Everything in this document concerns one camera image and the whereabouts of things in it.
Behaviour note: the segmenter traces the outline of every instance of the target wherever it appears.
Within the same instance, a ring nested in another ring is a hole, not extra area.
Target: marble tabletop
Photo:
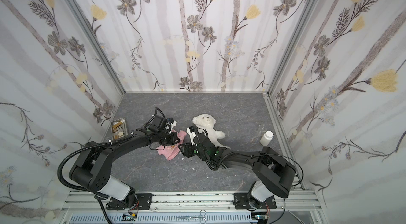
[[[177,122],[175,130],[192,125],[194,116],[206,113],[216,120],[214,128],[224,131],[226,138],[219,140],[236,151],[258,151],[258,126],[274,132],[262,94],[125,94],[114,119],[124,118],[128,130],[141,127],[160,108],[166,117]],[[111,139],[108,131],[105,140]],[[269,147],[281,153],[276,136]],[[249,190],[258,178],[251,171],[236,168],[210,170],[197,156],[186,158],[179,153],[167,161],[163,155],[148,147],[136,149],[112,166],[111,175],[137,191],[233,191]]]

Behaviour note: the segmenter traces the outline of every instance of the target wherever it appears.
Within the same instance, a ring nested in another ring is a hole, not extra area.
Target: aluminum frame
[[[107,70],[107,73],[113,80],[119,92],[122,95],[125,94],[126,92],[123,85],[121,84],[119,78],[117,77],[117,74],[115,73],[112,65],[110,64],[107,55],[104,53],[102,47],[100,46],[96,35],[93,33],[93,30],[91,29],[89,23],[87,22],[85,15],[82,13],[80,6],[76,2],[76,0],[65,0],[65,2],[68,5],[69,9],[71,10],[74,18],[78,22],[80,28],[85,33],[88,41],[90,42],[94,50],[96,50],[96,53],[99,55],[101,63],[104,65],[104,68]]]
[[[281,62],[279,63],[279,66],[277,68],[277,72],[275,73],[274,78],[271,81],[271,85],[268,88],[267,91],[268,95],[270,95],[275,90],[279,80],[281,79],[283,71],[286,68],[286,64],[289,61],[290,57],[292,56],[296,44],[307,26],[309,18],[313,10],[315,9],[317,2],[318,0],[308,0],[308,2],[305,4],[303,12],[300,15],[299,21],[296,24],[295,30],[287,44],[285,52],[283,53]]]

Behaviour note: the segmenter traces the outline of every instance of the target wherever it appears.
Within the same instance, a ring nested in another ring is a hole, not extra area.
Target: black mounting plate
[[[151,193],[136,193],[137,198],[138,198],[138,210],[149,210],[151,201],[152,201],[152,194]],[[120,201],[118,201],[115,198],[110,198],[110,202],[106,204],[106,209],[107,210],[115,210],[115,211],[120,211],[124,210],[122,204]]]
[[[275,197],[270,196],[264,202],[262,202],[261,206],[257,209],[266,209],[266,204],[268,204],[269,209],[276,209],[277,204],[275,202]],[[234,203],[236,210],[252,210],[252,207],[248,203],[247,193],[234,193]]]

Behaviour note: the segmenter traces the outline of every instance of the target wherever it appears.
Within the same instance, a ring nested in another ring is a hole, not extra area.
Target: small tray
[[[113,140],[118,140],[128,135],[127,123],[124,118],[120,118],[111,122],[111,134]]]

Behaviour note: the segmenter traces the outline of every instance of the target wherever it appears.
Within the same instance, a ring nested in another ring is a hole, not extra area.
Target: pink cloth
[[[183,143],[183,139],[185,138],[186,134],[186,132],[180,130],[177,134],[178,139],[180,139],[180,143],[177,143],[173,146],[165,146],[163,150],[157,150],[159,155],[164,155],[168,161],[172,160],[180,152],[178,145]]]

